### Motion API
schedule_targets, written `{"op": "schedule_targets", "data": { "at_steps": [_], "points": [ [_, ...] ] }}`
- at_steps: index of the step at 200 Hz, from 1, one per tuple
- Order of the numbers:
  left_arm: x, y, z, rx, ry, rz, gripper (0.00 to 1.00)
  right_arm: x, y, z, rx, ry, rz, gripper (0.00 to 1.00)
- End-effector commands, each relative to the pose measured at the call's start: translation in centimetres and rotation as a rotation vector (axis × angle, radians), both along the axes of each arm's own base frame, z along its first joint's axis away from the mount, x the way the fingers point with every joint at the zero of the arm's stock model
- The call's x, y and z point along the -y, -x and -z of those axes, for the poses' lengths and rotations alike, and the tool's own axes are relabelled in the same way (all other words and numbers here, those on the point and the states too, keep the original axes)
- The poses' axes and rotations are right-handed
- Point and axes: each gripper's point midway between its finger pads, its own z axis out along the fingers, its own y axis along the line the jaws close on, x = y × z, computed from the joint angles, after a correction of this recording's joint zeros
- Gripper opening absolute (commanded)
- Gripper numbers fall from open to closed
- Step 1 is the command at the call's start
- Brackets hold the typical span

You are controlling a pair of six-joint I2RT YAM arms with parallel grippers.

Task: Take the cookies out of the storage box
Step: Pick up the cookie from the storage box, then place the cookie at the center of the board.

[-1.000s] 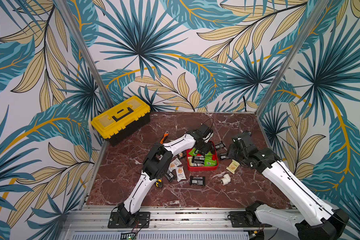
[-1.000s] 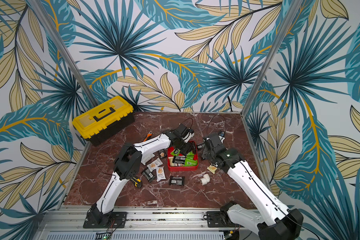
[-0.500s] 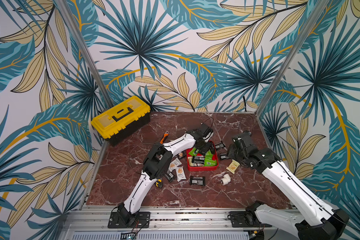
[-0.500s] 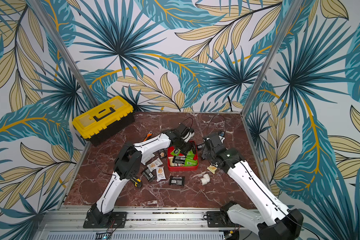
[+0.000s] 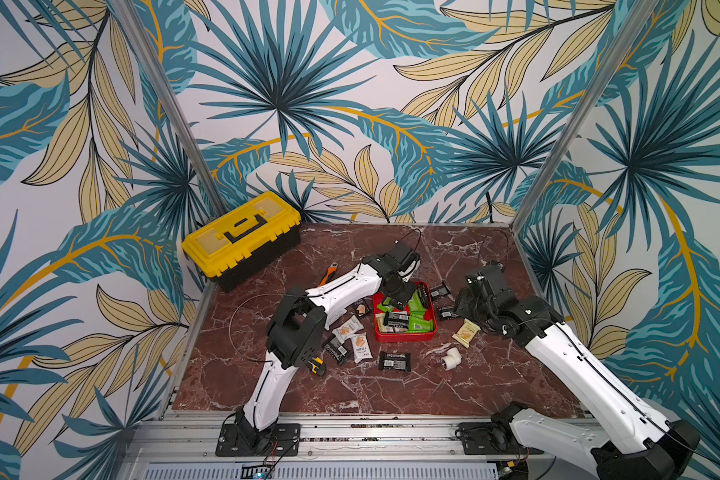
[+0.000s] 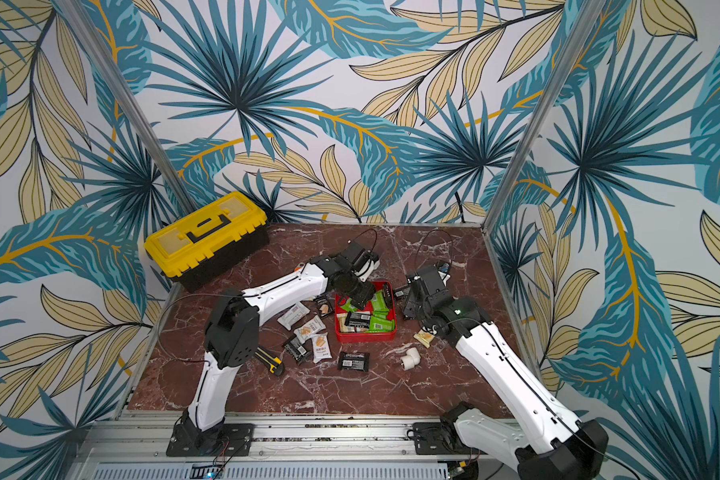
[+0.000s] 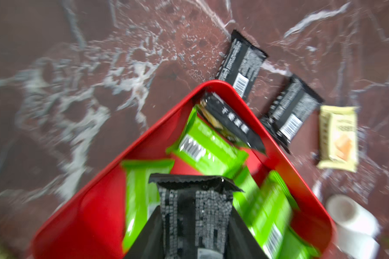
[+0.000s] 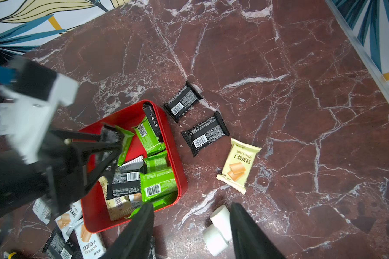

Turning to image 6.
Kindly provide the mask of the black wafer packet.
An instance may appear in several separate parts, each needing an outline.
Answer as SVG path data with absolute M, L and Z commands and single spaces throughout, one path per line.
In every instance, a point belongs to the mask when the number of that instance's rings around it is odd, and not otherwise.
M 341 352 L 338 358 L 340 371 L 368 372 L 370 354 L 368 352 Z

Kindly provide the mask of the cream square cookie packet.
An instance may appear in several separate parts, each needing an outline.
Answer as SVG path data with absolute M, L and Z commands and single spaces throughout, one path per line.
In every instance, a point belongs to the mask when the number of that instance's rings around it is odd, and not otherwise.
M 434 341 L 435 336 L 433 334 L 420 330 L 414 335 L 414 339 L 421 343 L 425 348 L 429 348 Z

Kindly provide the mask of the white pipe elbow fitting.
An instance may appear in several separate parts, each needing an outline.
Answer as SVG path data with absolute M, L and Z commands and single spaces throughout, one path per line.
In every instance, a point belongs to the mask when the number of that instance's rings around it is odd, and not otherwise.
M 417 367 L 420 362 L 421 355 L 415 347 L 407 349 L 405 354 L 401 357 L 401 364 L 405 371 L 412 370 Z

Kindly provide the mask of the small black drycake packet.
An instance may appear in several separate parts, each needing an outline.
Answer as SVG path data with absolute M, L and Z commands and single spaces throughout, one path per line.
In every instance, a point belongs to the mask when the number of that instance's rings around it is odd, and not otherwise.
M 334 314 L 334 307 L 331 300 L 326 295 L 320 295 L 315 298 L 317 313 L 321 319 L 331 317 Z

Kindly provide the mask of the white drycake cookie packet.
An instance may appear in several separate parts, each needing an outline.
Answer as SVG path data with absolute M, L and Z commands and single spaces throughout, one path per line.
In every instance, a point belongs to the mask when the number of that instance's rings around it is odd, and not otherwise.
M 313 352 L 312 358 L 315 364 L 332 358 L 328 337 L 325 333 L 313 336 L 311 341 Z

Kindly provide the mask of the red storage box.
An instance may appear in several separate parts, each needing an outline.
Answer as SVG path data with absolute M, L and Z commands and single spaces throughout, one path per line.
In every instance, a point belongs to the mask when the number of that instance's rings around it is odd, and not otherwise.
M 376 292 L 372 299 L 361 308 L 356 308 L 351 300 L 335 294 L 334 324 L 340 343 L 368 343 L 391 341 L 395 338 L 398 326 L 395 298 L 392 286 L 387 281 L 374 281 Z M 394 320 L 393 332 L 369 333 L 371 317 Z

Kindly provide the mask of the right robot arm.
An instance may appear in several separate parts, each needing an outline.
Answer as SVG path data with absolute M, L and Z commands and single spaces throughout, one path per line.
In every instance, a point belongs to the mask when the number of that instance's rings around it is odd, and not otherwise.
M 512 350 L 499 328 L 471 297 L 455 297 L 439 262 L 408 275 L 405 317 L 448 342 L 490 384 L 516 424 L 459 406 L 445 417 L 458 440 L 487 453 L 522 479 L 594 479 L 608 445 L 605 429 L 583 421 L 556 399 Z

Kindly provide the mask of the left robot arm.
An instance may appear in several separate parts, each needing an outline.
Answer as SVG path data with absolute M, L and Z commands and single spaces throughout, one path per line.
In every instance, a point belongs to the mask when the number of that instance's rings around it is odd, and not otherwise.
M 273 316 L 327 292 L 359 303 L 371 300 L 375 286 L 368 280 L 380 257 L 356 241 L 336 254 L 317 256 L 272 282 L 232 290 L 214 307 L 205 328 L 203 371 L 188 419 L 205 433 L 223 423 L 225 405 L 235 376 L 259 346 L 259 330 Z

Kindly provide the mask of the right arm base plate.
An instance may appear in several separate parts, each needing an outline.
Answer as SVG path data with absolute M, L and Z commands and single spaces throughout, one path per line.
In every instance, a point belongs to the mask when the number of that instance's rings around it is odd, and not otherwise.
M 457 436 L 455 428 L 441 420 L 415 422 L 406 432 L 406 438 L 414 443 L 418 455 L 471 455 L 482 451 L 468 447 Z

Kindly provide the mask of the black cookie packet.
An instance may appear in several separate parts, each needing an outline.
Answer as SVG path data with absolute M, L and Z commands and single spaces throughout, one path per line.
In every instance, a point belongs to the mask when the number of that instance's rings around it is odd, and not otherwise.
M 284 350 L 294 359 L 297 365 L 301 365 L 312 358 L 312 351 L 299 340 L 296 335 L 292 335 L 283 343 Z

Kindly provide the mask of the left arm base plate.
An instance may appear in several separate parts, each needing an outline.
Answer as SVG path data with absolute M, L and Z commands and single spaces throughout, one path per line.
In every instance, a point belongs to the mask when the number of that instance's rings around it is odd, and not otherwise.
M 226 424 L 224 421 L 202 431 L 187 416 L 174 425 L 166 455 L 168 457 L 249 455 L 254 425 L 250 423 Z

